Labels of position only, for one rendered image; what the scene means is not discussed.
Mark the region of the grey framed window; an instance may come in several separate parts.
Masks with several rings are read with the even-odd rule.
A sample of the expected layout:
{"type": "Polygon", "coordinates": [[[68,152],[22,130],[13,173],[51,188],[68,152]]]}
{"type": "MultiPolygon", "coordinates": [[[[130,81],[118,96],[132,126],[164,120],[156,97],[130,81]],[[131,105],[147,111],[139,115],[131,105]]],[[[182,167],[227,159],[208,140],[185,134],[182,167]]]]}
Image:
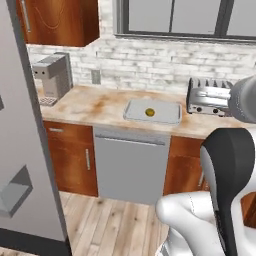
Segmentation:
{"type": "Polygon", "coordinates": [[[116,36],[256,43],[256,0],[112,0],[116,36]]]}

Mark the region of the silver toaster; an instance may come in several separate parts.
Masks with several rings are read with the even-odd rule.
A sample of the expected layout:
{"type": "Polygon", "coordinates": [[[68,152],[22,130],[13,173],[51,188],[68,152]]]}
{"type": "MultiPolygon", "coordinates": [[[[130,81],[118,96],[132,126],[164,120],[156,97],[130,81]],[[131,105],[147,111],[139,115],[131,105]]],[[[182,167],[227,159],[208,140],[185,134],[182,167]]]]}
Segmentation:
{"type": "Polygon", "coordinates": [[[189,114],[206,114],[230,117],[228,107],[233,84],[227,80],[191,77],[188,81],[186,111],[189,114]]]}

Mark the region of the wooden base cupboard door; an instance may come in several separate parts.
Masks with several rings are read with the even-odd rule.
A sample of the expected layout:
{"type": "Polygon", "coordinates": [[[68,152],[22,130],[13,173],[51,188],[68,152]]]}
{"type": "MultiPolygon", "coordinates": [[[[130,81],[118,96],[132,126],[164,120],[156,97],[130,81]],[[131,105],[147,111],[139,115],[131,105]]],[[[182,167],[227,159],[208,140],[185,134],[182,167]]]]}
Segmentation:
{"type": "Polygon", "coordinates": [[[48,140],[49,151],[60,191],[98,196],[94,147],[92,144],[48,140]],[[87,170],[85,149],[89,149],[90,171],[87,170]]]}
{"type": "Polygon", "coordinates": [[[163,194],[193,192],[209,189],[206,180],[198,182],[202,173],[200,146],[202,139],[173,136],[171,138],[163,194]]]}

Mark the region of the grey coffee machine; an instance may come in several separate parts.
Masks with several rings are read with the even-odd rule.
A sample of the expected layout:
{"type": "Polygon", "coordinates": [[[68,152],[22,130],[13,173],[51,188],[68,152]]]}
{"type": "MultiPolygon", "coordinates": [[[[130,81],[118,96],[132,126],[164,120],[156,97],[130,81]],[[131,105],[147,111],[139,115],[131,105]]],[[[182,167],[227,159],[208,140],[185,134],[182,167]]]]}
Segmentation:
{"type": "Polygon", "coordinates": [[[34,63],[32,71],[36,79],[41,79],[44,96],[39,99],[42,106],[54,106],[73,88],[70,56],[68,53],[54,54],[34,63]]]}

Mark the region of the grey fridge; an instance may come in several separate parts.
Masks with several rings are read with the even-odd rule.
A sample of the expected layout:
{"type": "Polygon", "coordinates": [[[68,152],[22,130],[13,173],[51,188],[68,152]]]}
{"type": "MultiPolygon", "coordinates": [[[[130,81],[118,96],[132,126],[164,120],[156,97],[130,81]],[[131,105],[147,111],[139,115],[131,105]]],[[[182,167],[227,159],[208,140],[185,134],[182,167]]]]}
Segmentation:
{"type": "Polygon", "coordinates": [[[0,247],[72,256],[16,0],[0,0],[0,247]]]}

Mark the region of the grey wall socket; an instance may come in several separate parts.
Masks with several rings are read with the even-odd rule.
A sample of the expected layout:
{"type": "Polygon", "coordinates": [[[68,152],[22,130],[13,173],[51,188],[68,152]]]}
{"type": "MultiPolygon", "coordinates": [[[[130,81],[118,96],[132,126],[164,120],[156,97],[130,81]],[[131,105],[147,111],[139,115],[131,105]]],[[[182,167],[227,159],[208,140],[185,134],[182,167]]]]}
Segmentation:
{"type": "Polygon", "coordinates": [[[92,70],[91,71],[91,79],[93,84],[100,84],[101,83],[101,73],[99,70],[92,70]]]}

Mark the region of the wooden drawer front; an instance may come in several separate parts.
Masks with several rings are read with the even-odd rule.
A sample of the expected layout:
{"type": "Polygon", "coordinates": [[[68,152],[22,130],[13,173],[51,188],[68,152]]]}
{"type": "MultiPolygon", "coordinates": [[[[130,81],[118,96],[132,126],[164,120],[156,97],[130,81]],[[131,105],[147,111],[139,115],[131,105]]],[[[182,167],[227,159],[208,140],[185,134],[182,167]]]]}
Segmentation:
{"type": "Polygon", "coordinates": [[[93,143],[93,128],[91,126],[44,121],[44,128],[51,139],[76,141],[85,144],[93,143]],[[63,129],[63,132],[52,132],[49,128],[63,129]]]}

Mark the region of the wooden wall cupboard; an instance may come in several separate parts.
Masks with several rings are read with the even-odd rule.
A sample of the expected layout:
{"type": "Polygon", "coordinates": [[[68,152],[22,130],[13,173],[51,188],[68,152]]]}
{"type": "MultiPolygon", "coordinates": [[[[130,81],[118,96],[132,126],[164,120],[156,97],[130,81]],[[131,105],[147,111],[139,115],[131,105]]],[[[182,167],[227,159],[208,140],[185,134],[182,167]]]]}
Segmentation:
{"type": "Polygon", "coordinates": [[[21,0],[17,15],[28,44],[85,47],[99,38],[98,0],[25,0],[31,32],[27,32],[21,0]]]}

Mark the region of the grey dishwasher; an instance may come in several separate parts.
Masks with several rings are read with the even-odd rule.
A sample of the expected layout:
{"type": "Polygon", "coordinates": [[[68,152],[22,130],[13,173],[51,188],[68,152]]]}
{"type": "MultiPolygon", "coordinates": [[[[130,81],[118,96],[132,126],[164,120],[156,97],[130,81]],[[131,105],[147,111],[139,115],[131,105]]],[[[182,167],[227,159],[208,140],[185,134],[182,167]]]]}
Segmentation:
{"type": "Polygon", "coordinates": [[[148,132],[93,128],[99,196],[133,203],[155,204],[162,196],[170,137],[148,132]],[[154,146],[115,142],[96,135],[151,142],[154,146]]]}

